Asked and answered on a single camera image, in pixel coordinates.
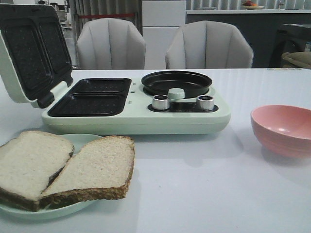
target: bowl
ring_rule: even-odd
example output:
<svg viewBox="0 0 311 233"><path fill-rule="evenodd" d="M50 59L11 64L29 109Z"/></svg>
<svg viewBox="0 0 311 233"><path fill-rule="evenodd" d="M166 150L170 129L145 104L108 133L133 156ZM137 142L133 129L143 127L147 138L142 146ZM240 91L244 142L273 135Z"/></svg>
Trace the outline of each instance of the bowl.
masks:
<svg viewBox="0 0 311 233"><path fill-rule="evenodd" d="M267 149L294 158L311 157L311 110L265 105L251 113L253 132Z"/></svg>

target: frying pan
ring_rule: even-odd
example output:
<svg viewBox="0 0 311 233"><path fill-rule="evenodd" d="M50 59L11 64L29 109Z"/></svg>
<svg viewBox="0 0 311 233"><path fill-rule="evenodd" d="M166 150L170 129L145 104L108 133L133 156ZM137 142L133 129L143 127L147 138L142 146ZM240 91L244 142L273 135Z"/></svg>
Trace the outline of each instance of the frying pan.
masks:
<svg viewBox="0 0 311 233"><path fill-rule="evenodd" d="M195 72L166 70L144 76L141 83L144 85L144 91L151 95L167 95L171 88L184 89L187 99L205 94L212 80Z"/></svg>

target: mint green plate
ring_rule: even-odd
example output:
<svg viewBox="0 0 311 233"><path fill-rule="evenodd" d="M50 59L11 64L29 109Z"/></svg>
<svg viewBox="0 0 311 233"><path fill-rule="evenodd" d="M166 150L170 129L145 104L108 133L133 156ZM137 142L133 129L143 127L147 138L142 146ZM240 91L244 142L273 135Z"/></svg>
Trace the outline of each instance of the mint green plate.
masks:
<svg viewBox="0 0 311 233"><path fill-rule="evenodd" d="M97 135L92 134L64 134L62 137L70 140L74 145L74 154L77 154L81 147L86 143L101 138ZM0 201L0 209L12 216L16 216L23 219L33 219L33 220L42 220L42 219L52 219L57 217L62 217L75 213L83 208L93 204L96 200L88 200L78 202L72 205L62 206L59 208L47 206L45 209L40 209L38 212L31 212L26 210L18 209L9 203Z"/></svg>

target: bread slice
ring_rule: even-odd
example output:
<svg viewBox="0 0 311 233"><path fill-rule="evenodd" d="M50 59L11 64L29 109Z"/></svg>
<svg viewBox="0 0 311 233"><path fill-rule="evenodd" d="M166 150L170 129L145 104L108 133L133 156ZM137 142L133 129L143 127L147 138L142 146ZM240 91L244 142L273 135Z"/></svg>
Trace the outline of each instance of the bread slice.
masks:
<svg viewBox="0 0 311 233"><path fill-rule="evenodd" d="M0 147L0 199L37 211L41 193L73 154L73 144L60 136L22 132Z"/></svg>
<svg viewBox="0 0 311 233"><path fill-rule="evenodd" d="M84 145L42 193L42 204L124 198L134 169L134 141L106 136Z"/></svg>

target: chair backrest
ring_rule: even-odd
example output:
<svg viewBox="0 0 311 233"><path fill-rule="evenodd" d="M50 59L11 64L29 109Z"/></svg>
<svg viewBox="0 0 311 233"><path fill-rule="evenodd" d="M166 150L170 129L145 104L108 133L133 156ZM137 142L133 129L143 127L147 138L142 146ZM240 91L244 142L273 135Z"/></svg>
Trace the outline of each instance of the chair backrest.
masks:
<svg viewBox="0 0 311 233"><path fill-rule="evenodd" d="M165 60L167 69L251 68L253 50L234 25L199 21L179 27Z"/></svg>
<svg viewBox="0 0 311 233"><path fill-rule="evenodd" d="M77 40L81 69L144 69L146 44L130 21L102 18L87 22Z"/></svg>

